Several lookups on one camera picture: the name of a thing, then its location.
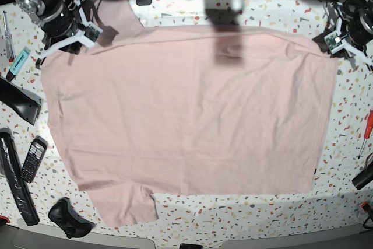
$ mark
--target terrazzo tabletop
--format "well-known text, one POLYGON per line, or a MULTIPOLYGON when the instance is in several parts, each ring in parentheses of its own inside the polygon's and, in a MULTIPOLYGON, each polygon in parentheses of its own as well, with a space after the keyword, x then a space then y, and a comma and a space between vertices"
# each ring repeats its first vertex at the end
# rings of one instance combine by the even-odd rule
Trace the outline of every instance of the terrazzo tabletop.
MULTIPOLYGON (((135 2, 130 0, 131 7, 144 26, 234 24, 269 27, 314 38, 326 25, 326 2, 317 0, 153 0, 149 6, 137 6, 135 2)), ((40 82, 41 72, 35 67, 36 51, 43 47, 43 32, 32 25, 29 17, 17 6, 5 5, 0 10, 8 12, 15 53, 18 54, 25 46, 31 49, 29 59, 12 83, 44 100, 34 126, 0 104, 1 127, 12 130, 21 163, 35 136, 40 135, 49 143, 36 178, 29 184, 40 223, 54 225, 47 213, 61 197, 70 197, 74 209, 96 224, 93 232, 146 237, 158 247, 178 247, 181 243, 218 247, 231 239, 309 233, 364 220, 358 206, 372 199, 373 184, 357 191, 351 180, 372 152, 373 140, 369 139, 364 157, 357 159, 372 107, 373 77, 360 61, 356 61, 353 67, 348 61, 341 59, 339 62, 328 131, 310 193, 188 197, 155 194, 158 221, 109 228, 87 194, 79 192, 69 178, 47 127, 48 107, 40 82)), ((9 62, 3 39, 0 45, 0 69, 5 77, 9 62)), ((3 177, 0 177, 0 215, 9 217, 12 225, 17 225, 17 219, 21 218, 3 177)))

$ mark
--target red handle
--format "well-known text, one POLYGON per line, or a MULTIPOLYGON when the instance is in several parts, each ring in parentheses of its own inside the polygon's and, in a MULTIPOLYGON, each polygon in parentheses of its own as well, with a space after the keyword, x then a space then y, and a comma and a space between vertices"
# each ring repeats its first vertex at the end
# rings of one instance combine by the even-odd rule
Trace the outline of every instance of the red handle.
POLYGON ((365 134, 364 134, 365 139, 369 138, 372 132, 372 129, 373 129, 373 111, 371 110, 369 117, 368 117, 367 128, 365 129, 365 134))

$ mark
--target black gamepad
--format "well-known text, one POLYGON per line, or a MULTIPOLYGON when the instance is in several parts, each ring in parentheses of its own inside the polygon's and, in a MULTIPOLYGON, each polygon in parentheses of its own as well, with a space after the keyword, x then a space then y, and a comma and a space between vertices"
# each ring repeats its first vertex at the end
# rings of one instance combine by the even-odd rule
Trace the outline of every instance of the black gamepad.
POLYGON ((88 222, 81 223, 75 219, 69 211, 70 207, 66 198, 60 199, 49 211, 49 219, 56 223, 69 239, 86 236, 91 231, 92 225, 88 222))

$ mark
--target highlighter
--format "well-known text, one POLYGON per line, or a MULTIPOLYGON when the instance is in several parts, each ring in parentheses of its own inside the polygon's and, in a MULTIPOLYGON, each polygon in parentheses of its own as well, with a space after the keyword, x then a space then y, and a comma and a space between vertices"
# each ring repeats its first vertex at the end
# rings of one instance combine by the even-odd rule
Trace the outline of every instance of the highlighter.
POLYGON ((21 51, 21 53, 17 56, 16 60, 12 64, 10 70, 6 74, 6 80, 8 80, 8 82, 11 82, 14 79, 14 77, 17 75, 17 73, 20 71, 20 69, 22 68, 22 66, 26 62, 29 55, 30 55, 30 50, 27 47, 25 47, 21 51))

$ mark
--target t-shirt sleeve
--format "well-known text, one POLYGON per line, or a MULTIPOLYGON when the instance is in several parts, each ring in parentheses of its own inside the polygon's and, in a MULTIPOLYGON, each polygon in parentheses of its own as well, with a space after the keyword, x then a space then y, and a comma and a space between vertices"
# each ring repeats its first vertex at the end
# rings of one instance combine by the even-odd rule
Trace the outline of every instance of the t-shirt sleeve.
POLYGON ((122 183, 87 193, 109 227, 157 220, 152 192, 140 184, 122 183))

